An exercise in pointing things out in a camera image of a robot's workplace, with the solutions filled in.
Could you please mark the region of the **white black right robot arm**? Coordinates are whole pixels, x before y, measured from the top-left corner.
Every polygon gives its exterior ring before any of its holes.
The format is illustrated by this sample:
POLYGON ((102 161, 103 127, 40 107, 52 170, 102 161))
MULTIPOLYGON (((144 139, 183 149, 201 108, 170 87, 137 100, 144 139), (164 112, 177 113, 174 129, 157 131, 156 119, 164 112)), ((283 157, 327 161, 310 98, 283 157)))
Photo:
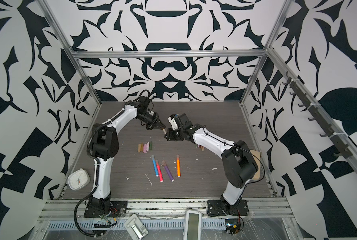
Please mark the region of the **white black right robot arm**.
POLYGON ((233 142, 223 139, 200 124, 193 124, 186 114, 173 114, 168 118, 171 124, 165 139, 171 142, 190 141, 200 145, 220 157, 224 174, 228 180, 220 200, 207 201, 207 215, 247 216, 247 201, 242 194, 260 170, 260 160, 254 157, 243 141, 233 142))

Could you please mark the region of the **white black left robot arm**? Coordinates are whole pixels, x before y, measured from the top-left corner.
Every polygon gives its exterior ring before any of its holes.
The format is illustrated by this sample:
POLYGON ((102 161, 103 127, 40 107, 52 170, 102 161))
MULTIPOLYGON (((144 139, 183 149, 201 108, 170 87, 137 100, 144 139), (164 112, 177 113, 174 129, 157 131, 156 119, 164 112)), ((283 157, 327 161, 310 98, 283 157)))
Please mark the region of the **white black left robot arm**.
POLYGON ((119 151, 120 131, 134 119, 144 123, 147 130, 165 129, 158 113, 148 108, 150 103, 150 97, 138 97, 126 102, 122 109, 106 122, 94 125, 86 146, 87 155, 94 160, 93 189, 86 199, 89 216, 107 216, 110 213, 110 174, 112 162, 119 151))

